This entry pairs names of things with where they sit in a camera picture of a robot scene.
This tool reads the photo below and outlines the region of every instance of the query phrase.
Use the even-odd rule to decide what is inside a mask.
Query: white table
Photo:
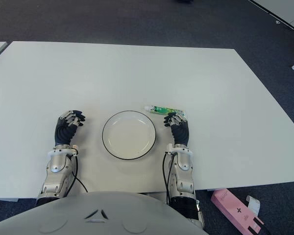
[[[37,196],[57,118],[69,109],[87,117],[71,144],[89,191],[164,191],[173,138],[145,105],[186,110],[196,189],[294,181],[294,124],[233,49],[13,42],[0,56],[0,198]],[[148,115],[157,131],[152,150],[133,161],[101,140],[123,110]]]

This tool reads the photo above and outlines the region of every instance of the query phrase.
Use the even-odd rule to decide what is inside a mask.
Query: robotic arm
[[[54,133],[55,147],[48,153],[47,176],[36,206],[66,197],[70,192],[78,169],[78,146],[70,146],[70,142],[77,128],[83,125],[82,121],[85,116],[77,110],[67,111],[59,117]]]
[[[188,218],[194,224],[203,228],[203,219],[196,200],[193,171],[193,153],[188,149],[189,129],[187,120],[177,114],[169,113],[165,117],[165,126],[171,127],[174,146],[167,146],[167,154],[171,155],[169,176],[166,187],[169,191],[169,205]]]

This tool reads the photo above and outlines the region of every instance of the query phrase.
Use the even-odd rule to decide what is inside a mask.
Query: gray carpet
[[[247,0],[0,0],[0,41],[234,48],[294,122],[294,31]],[[259,217],[272,234],[294,234],[294,183],[231,191],[261,201]],[[211,192],[197,196],[209,234],[240,234]],[[33,204],[0,202],[0,221]]]

